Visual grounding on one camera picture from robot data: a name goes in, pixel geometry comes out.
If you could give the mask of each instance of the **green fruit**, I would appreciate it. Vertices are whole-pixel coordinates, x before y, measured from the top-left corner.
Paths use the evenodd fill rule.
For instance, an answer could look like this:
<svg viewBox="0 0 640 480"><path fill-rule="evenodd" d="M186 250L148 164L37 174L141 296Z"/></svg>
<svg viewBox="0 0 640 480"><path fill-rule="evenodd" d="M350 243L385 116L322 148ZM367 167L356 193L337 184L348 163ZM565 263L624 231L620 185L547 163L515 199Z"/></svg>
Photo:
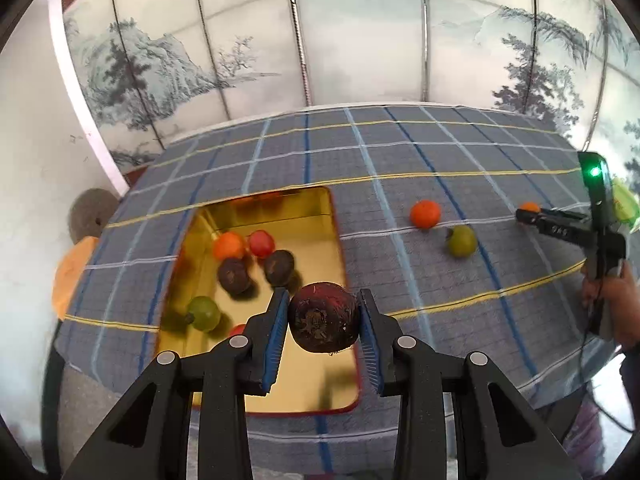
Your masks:
<svg viewBox="0 0 640 480"><path fill-rule="evenodd" d="M184 320L196 330L210 332L218 326L221 316L216 302L209 296L196 296L189 302Z"/></svg>
<svg viewBox="0 0 640 480"><path fill-rule="evenodd" d="M471 227L456 225L447 232L447 247L453 257L467 258L476 252L478 239Z"/></svg>

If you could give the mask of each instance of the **green object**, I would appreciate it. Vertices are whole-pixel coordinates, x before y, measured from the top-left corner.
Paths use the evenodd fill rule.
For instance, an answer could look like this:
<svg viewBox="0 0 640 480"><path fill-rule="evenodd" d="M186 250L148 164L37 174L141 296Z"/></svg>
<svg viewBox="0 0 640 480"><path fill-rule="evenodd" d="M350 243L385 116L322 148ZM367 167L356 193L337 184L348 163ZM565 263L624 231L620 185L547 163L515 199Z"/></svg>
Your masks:
<svg viewBox="0 0 640 480"><path fill-rule="evenodd" d="M468 258L476 252L478 239L471 227L456 225L447 231L447 247L453 257Z"/></svg>
<svg viewBox="0 0 640 480"><path fill-rule="evenodd" d="M622 179L615 177L612 182L613 188L613 208L616 219L633 229L640 218L640 206L638 200L629 188L625 186Z"/></svg>
<svg viewBox="0 0 640 480"><path fill-rule="evenodd" d="M209 296L196 296L187 306L184 320L201 332L210 332L220 322L220 309Z"/></svg>

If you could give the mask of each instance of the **black cable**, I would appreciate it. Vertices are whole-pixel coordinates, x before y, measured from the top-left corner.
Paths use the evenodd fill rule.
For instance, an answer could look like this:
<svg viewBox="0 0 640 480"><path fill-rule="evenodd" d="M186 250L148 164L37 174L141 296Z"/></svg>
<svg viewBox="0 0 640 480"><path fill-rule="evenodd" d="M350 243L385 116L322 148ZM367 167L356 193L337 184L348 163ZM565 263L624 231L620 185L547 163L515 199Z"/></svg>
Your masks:
<svg viewBox="0 0 640 480"><path fill-rule="evenodd" d="M127 53L127 47L124 45L124 39L122 38L122 31L120 30L120 21L118 20L118 11L116 10L116 0L111 0L111 5L113 6L113 15L116 19L116 29L118 31L118 36L120 37L120 44L122 45L122 51L124 52L124 57L125 57L125 60L127 61L127 67L129 67L129 74L131 76L131 86L133 86L134 90L138 93L138 97L140 98L140 104L142 104L142 109L145 112L146 119L149 121L149 125L151 126L151 129L154 131L154 135L156 136L156 140L158 141L158 144L160 144L160 147L163 150L166 150L164 144L162 143L162 140L160 139L160 136L158 135L156 126L154 125L154 122L151 120L151 115L149 114L149 110L148 108L146 108L145 100L142 98L142 92L140 91L140 88L138 88L138 84L136 83L136 77L133 75L134 74L133 66L131 64L131 60L129 59L129 54Z"/></svg>
<svg viewBox="0 0 640 480"><path fill-rule="evenodd" d="M604 247L600 247L600 250L598 251L599 255L601 256L602 259L604 259L605 257L605 249ZM602 269L606 270L606 264L604 261L601 261L602 264ZM600 300L600 297L602 295L602 287L604 285L604 277L602 277L600 279L600 286L598 288L598 294L596 295L596 299L593 300L594 304L597 304L598 301ZM584 384L586 381L584 380L584 370L582 369L582 356L584 354L584 346L587 343L587 336L589 335L589 327L591 326L591 323L593 321L593 317L595 314L595 310L591 313L591 315L589 316L589 319L587 321L587 325L586 328L584 329L584 334L582 336L582 344L580 345L580 353L578 355L578 378L580 379L580 384ZM587 397L589 397L589 400L593 403L593 405L598 409L598 411L600 413L602 413L604 416L606 416L611 422L613 422L617 427L620 428L620 430L622 431L626 431L627 433L633 434L634 430L631 430L630 428L626 427L624 424L622 424L622 422L620 422L619 420L617 420L613 415L611 415L607 410L605 410L599 403L598 401L594 398L592 391L587 388L586 389L586 395Z"/></svg>
<svg viewBox="0 0 640 480"><path fill-rule="evenodd" d="M538 0L533 0L533 30L531 31L531 62L529 63L529 80L522 100L522 113L527 114L529 104L529 93L533 81L533 69L536 65L536 51L538 49Z"/></svg>

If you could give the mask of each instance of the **orange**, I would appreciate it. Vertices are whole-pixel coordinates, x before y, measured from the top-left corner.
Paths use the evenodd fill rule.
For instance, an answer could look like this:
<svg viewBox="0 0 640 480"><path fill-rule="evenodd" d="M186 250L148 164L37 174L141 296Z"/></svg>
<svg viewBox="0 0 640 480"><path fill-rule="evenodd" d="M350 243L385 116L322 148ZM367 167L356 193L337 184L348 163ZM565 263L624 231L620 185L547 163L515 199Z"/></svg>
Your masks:
<svg viewBox="0 0 640 480"><path fill-rule="evenodd" d="M520 207L518 209L524 209L525 211L531 211L532 213L540 212L540 206L535 202L524 202L520 204Z"/></svg>
<svg viewBox="0 0 640 480"><path fill-rule="evenodd" d="M411 223L420 229L431 229L440 221L440 205L431 200L420 200L411 208Z"/></svg>
<svg viewBox="0 0 640 480"><path fill-rule="evenodd" d="M220 262L226 258L242 259L245 253L246 244L244 243L244 238L231 231L221 234L213 242L213 256Z"/></svg>
<svg viewBox="0 0 640 480"><path fill-rule="evenodd" d="M94 249L98 245L98 238L85 236L69 249L56 269L51 291L51 303L58 319L65 319L71 299L80 281L84 266L89 262Z"/></svg>

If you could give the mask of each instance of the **metal screw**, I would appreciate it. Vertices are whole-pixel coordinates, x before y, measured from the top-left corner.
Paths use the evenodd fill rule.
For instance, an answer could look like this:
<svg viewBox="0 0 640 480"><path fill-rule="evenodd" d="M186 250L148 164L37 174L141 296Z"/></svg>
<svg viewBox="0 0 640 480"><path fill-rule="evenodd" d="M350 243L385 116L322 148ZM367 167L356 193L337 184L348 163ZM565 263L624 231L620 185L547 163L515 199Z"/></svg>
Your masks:
<svg viewBox="0 0 640 480"><path fill-rule="evenodd" d="M398 346L402 348L413 348L415 346L415 339L410 335L401 335L398 338Z"/></svg>
<svg viewBox="0 0 640 480"><path fill-rule="evenodd" d="M484 366L489 362L489 359L487 358L487 356L484 355L482 352L473 352L469 360L477 366Z"/></svg>
<svg viewBox="0 0 640 480"><path fill-rule="evenodd" d="M169 352L168 350L165 350L164 352L160 352L158 354L158 357L156 357L156 359L161 365L167 365L169 363L174 362L175 354L173 352Z"/></svg>
<svg viewBox="0 0 640 480"><path fill-rule="evenodd" d="M229 340L229 344L233 348L242 348L247 345L249 340L244 335L235 335Z"/></svg>

